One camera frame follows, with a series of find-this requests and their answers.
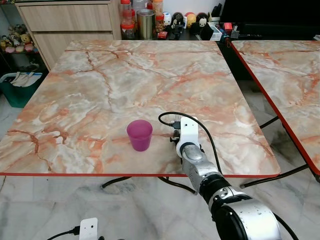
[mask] pink cup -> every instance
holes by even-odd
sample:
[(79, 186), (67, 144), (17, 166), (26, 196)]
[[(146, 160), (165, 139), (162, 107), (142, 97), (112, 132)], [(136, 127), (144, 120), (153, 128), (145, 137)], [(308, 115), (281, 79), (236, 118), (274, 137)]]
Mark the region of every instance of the pink cup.
[(128, 125), (126, 132), (136, 151), (143, 152), (149, 148), (152, 130), (152, 125), (146, 120), (135, 120)]

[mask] bottle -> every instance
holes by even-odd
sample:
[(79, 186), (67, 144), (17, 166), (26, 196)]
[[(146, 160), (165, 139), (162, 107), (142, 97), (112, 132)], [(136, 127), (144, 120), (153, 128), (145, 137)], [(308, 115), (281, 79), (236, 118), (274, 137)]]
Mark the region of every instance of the bottle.
[(135, 25), (134, 24), (129, 24), (129, 25), (121, 24), (121, 35), (122, 35), (122, 40), (134, 40), (135, 39)]
[(130, 0), (121, 0), (120, 2), (120, 16), (122, 25), (132, 24), (132, 11)]
[(153, 10), (155, 11), (156, 16), (161, 16), (163, 13), (163, 0), (153, 0)]
[(147, 4), (146, 4), (146, 9), (153, 9), (153, 4), (152, 4), (152, 0), (148, 0)]
[(164, 24), (165, 15), (155, 16), (155, 31), (157, 33), (162, 32), (165, 29)]
[(132, 0), (132, 8), (135, 12), (138, 12), (139, 10), (146, 9), (147, 8), (147, 2), (146, 0)]

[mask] black monitor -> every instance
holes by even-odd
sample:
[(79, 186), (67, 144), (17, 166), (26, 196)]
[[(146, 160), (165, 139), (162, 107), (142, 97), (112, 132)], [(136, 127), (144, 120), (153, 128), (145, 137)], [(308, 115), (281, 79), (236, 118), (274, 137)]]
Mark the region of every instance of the black monitor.
[(220, 22), (238, 24), (241, 34), (313, 37), (320, 34), (320, 0), (225, 0)]

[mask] cabinet drawer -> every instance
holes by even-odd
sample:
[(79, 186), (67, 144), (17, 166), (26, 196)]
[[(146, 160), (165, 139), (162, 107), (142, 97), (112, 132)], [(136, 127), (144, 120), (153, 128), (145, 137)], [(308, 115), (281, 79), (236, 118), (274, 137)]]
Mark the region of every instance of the cabinet drawer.
[(34, 33), (45, 61), (52, 69), (72, 40), (113, 40), (111, 33)]
[(20, 7), (32, 32), (111, 31), (107, 4)]

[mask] laundry basket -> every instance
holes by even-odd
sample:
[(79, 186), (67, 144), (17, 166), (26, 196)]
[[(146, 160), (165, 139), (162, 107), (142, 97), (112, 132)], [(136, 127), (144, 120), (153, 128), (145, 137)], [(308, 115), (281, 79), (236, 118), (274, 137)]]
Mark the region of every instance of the laundry basket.
[(7, 73), (0, 78), (0, 92), (3, 92), (11, 107), (24, 108), (44, 80), (45, 74), (42, 74), (41, 72), (34, 73), (33, 75), (37, 75), (39, 78), (35, 81), (35, 83), (26, 87), (14, 86), (10, 82), (6, 82), (6, 79), (9, 77), (15, 77), (16, 74), (16, 72)]

